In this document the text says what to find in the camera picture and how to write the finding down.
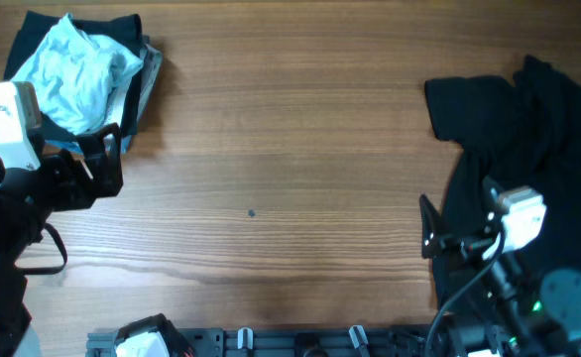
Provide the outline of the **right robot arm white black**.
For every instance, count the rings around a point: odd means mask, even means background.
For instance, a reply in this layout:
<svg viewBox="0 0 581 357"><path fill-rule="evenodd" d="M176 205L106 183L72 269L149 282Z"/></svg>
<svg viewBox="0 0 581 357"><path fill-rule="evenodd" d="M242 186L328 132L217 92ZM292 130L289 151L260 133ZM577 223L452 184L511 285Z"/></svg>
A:
<svg viewBox="0 0 581 357"><path fill-rule="evenodd" d="M495 315L494 325L510 335L514 356L581 353L581 273L554 270L531 281L515 253L537 238L546 213L543 197L524 186L494 193L486 225L458 234L426 195L419 198L421 255L441 259L448 271L464 277L463 285L445 298L429 326L423 353L431 356L449 309L469 291L480 288Z"/></svg>

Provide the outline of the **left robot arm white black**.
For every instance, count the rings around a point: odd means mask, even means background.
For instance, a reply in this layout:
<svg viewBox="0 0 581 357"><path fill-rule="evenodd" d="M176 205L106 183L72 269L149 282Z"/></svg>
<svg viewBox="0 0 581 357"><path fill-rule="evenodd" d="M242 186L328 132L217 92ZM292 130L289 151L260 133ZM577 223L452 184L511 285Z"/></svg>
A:
<svg viewBox="0 0 581 357"><path fill-rule="evenodd" d="M0 356L11 356L29 329L31 316L23 304L30 275L52 275L61 266L20 268L24 250L50 234L60 253L66 252L49 224L56 211L91 207L98 198L112 197L123 185L121 131L109 124L78 136L84 159L67 150L44 155L31 171L6 168L0 158Z"/></svg>

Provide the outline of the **light blue polo shirt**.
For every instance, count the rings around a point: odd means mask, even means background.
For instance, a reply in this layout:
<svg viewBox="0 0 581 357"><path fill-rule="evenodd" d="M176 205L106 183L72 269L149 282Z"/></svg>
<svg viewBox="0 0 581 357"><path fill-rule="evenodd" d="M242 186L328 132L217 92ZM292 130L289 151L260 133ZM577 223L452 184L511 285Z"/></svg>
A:
<svg viewBox="0 0 581 357"><path fill-rule="evenodd" d="M87 35L67 13L9 80L33 84L40 109L73 135L99 128L113 90L141 71L140 55L104 35Z"/></svg>

